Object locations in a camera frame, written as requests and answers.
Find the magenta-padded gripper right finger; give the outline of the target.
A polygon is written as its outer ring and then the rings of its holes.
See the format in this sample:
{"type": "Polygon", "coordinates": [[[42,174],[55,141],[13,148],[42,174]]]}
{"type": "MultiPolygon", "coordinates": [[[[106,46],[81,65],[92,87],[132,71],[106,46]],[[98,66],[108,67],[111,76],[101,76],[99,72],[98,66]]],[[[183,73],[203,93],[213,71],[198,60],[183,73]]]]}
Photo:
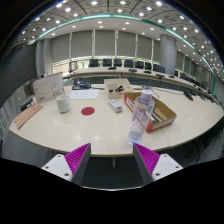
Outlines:
{"type": "Polygon", "coordinates": [[[159,155],[137,143],[133,144],[133,155],[145,185],[182,169],[168,154],[159,155]]]}

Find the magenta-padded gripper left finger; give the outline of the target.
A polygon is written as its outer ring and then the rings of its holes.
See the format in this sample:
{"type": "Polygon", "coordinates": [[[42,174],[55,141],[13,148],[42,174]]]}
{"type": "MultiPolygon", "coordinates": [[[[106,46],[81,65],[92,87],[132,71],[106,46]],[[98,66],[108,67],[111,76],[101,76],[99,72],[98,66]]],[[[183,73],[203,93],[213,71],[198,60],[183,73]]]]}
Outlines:
{"type": "Polygon", "coordinates": [[[80,185],[91,155],[91,144],[87,143],[66,155],[57,154],[42,169],[65,180],[80,185]]]}

